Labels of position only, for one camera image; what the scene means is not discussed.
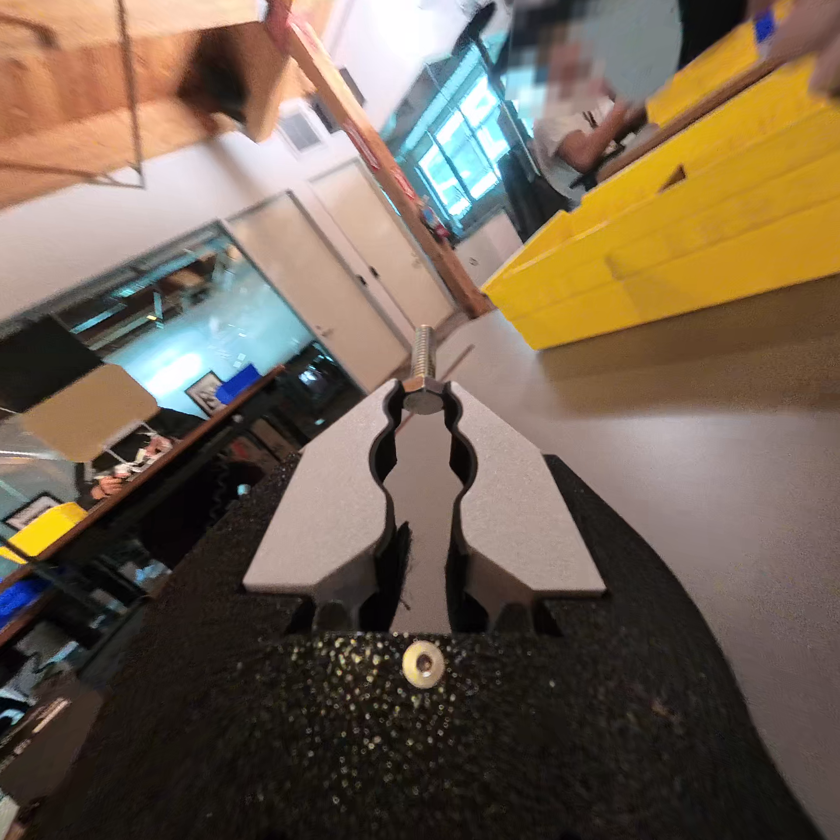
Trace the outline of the black office chair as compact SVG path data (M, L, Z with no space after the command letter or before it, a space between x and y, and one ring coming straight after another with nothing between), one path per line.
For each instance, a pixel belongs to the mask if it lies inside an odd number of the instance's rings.
M531 139L516 109L507 100L501 104L498 125L510 149L499 160L498 169L511 222L525 244L554 215L570 211L572 204L543 176L532 154Z

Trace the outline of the white door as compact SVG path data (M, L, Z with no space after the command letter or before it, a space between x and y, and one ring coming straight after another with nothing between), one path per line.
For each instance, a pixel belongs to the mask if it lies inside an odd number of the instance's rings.
M439 328L456 305L414 236L368 170L350 161L311 186L332 220L413 327Z

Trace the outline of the silver hex bolt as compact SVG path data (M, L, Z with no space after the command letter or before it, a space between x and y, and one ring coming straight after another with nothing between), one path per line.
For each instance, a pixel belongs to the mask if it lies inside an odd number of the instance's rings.
M434 328L415 330L410 374L403 381L403 407L416 415L431 415L444 409L445 383L437 375L437 343Z

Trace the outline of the small yellow plastic bin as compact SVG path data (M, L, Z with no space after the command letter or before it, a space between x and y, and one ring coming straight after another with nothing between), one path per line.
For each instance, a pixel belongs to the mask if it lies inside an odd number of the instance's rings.
M88 512L76 502L65 502L45 510L8 540L15 550L2 544L2 560L20 565L29 562L29 558L39 557L87 515Z
M761 14L736 26L694 58L646 101L648 120L659 126L766 60L769 42L789 17L792 1L773 2Z

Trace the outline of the black box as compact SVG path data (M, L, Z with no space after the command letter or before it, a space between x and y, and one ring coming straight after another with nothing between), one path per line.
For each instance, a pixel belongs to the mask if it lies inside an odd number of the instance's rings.
M1 789L15 804L41 802L60 786L103 702L98 689L70 675L37 696L2 736Z

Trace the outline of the wooden support post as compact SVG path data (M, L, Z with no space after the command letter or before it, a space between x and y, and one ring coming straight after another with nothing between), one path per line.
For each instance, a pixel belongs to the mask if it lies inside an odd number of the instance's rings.
M479 319L492 312L492 304L474 285L456 252L449 245L439 243L426 228L419 198L416 203L406 200L392 177L392 168L398 165L395 158L373 128L319 37L302 17L292 11L292 6L293 2L268 1L264 26L271 41L283 56L297 62L341 129L345 122L350 121L364 136L381 163L379 171L372 172L366 165L367 169L391 199L399 217L461 310L470 319Z

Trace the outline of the large paned window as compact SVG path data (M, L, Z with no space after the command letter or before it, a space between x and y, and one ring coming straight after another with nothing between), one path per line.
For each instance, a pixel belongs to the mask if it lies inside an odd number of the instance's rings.
M382 131L414 192L456 239L508 206L499 164L511 142L501 116L486 63L471 45L426 63Z

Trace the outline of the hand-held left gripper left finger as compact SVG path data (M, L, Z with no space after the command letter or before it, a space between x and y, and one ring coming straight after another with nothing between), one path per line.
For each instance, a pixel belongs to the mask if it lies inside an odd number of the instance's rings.
M338 603L387 632L403 589L403 526L385 478L396 465L403 385L381 385L303 449L243 579L258 595Z

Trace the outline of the white wall vent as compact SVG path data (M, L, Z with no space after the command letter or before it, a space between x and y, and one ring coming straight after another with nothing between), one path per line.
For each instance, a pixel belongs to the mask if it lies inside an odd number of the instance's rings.
M297 157L321 149L329 139L329 132L320 118L302 101L285 103L280 108L275 133Z

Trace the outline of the blue plastic bin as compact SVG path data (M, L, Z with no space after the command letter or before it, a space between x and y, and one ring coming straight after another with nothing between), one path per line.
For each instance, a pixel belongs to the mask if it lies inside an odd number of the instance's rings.
M48 590L49 583L32 576L17 581L1 592L1 628L27 610Z
M261 373L256 367L253 364L247 364L216 389L215 397L220 403L229 405L240 393L247 391L260 378Z

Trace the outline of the framed black and white tag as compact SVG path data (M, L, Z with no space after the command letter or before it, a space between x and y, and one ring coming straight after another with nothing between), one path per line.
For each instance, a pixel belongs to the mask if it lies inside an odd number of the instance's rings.
M48 492L42 492L27 500L3 519L3 525L19 532L34 522L44 513L62 504L62 501Z
M185 395L207 417L222 412L226 403L217 396L222 380L213 371L203 374L198 380L185 388Z

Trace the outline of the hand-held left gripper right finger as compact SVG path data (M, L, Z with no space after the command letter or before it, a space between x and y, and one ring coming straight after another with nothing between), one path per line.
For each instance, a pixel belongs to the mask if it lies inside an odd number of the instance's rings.
M460 482L448 549L448 620L481 634L506 613L538 630L548 602L599 599L606 583L542 451L448 383L448 465Z

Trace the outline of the white cabinet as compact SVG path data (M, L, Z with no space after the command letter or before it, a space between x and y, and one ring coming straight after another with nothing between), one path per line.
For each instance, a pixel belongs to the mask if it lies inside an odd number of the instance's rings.
M521 247L509 214L501 210L462 239L455 252L474 285L481 288Z

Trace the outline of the large yellow plastic bin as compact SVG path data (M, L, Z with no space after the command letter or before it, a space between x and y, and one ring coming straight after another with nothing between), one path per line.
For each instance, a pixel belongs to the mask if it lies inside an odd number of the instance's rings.
M838 274L838 100L776 70L559 213L482 291L546 350Z

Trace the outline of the black ceiling pipe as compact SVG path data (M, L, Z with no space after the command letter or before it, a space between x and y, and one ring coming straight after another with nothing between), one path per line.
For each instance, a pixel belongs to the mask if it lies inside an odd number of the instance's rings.
M144 187L127 2L2 2L1 19L2 143L124 109Z

